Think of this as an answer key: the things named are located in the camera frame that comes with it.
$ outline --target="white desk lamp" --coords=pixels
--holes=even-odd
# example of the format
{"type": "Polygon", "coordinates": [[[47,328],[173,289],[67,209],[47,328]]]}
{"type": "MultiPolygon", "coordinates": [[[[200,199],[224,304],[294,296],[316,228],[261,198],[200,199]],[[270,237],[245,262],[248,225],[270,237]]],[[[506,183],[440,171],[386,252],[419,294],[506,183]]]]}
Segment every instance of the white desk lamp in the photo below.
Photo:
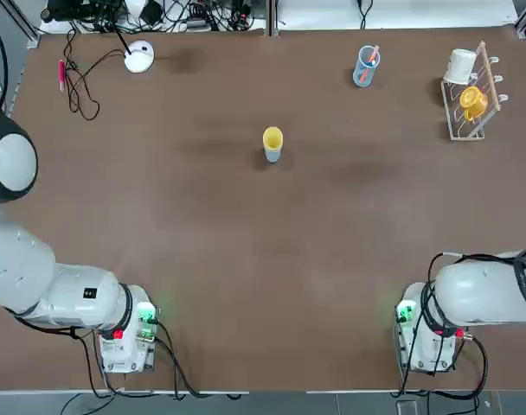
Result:
{"type": "Polygon", "coordinates": [[[153,46],[148,41],[134,41],[126,44],[121,32],[115,26],[117,36],[125,46],[125,66],[132,73],[142,73],[150,69],[151,64],[156,59],[153,46]]]}

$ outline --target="mug rack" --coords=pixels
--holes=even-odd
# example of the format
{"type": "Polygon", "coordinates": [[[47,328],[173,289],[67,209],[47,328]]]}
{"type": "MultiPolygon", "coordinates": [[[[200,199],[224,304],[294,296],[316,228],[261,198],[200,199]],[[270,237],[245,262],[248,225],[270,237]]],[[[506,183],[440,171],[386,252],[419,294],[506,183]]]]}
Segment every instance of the mug rack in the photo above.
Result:
{"type": "Polygon", "coordinates": [[[500,103],[509,99],[505,94],[497,94],[496,84],[504,80],[502,75],[492,75],[491,64],[499,62],[499,58],[488,57],[486,44],[482,41],[477,48],[477,60],[471,73],[469,85],[458,85],[441,81],[444,107],[446,108],[447,127],[450,139],[453,141],[478,141],[484,139],[484,126],[496,113],[501,111],[500,103]],[[488,97],[488,107],[481,117],[467,121],[463,108],[459,104],[459,95],[468,86],[476,86],[488,97]]]}

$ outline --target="red marker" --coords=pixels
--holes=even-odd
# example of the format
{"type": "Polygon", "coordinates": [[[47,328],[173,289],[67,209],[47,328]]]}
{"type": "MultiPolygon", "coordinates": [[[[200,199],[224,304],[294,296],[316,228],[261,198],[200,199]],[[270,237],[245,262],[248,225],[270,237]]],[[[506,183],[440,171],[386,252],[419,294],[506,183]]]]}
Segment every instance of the red marker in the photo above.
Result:
{"type": "Polygon", "coordinates": [[[59,59],[59,90],[61,92],[65,91],[65,65],[63,61],[59,59]]]}

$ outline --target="plastic cup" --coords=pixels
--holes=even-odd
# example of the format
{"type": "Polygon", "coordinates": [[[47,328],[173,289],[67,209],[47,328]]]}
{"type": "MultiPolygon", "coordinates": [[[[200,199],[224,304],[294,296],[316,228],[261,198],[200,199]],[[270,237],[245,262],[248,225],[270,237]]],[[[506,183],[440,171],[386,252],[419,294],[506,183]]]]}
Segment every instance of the plastic cup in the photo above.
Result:
{"type": "Polygon", "coordinates": [[[374,46],[363,46],[359,49],[359,56],[357,58],[356,68],[353,71],[353,81],[357,86],[362,88],[369,86],[370,81],[373,79],[376,67],[381,63],[381,53],[377,52],[374,63],[369,62],[370,56],[373,54],[374,46]]]}
{"type": "Polygon", "coordinates": [[[283,139],[282,131],[277,127],[269,127],[263,133],[263,148],[269,163],[276,163],[279,160],[283,139]]]}

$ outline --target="brown table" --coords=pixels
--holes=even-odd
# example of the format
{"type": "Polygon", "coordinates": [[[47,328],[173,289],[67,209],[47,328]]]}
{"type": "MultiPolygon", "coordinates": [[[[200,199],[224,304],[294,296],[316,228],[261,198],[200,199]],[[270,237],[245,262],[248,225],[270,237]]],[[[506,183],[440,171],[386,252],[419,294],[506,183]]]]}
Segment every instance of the brown table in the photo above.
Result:
{"type": "MultiPolygon", "coordinates": [[[[145,37],[148,73],[111,58],[89,76],[93,122],[57,89],[64,36],[42,39],[15,110],[40,173],[4,209],[60,262],[143,285],[197,388],[395,389],[393,308],[430,258],[526,246],[526,43],[512,28],[145,37]],[[481,40],[510,100],[485,141],[452,143],[439,77],[453,48],[481,40]],[[382,63],[357,89],[356,52],[375,43],[382,63]],[[268,125],[285,135],[272,167],[268,125]]],[[[86,68],[118,46],[84,35],[74,56],[86,68]]],[[[78,343],[2,310],[0,328],[0,389],[88,387],[78,343]]],[[[473,332],[487,386],[526,388],[526,327],[473,332]]],[[[472,389],[471,349],[457,371],[411,385],[472,389]]],[[[170,368],[160,354],[126,387],[169,390],[170,368]]]]}

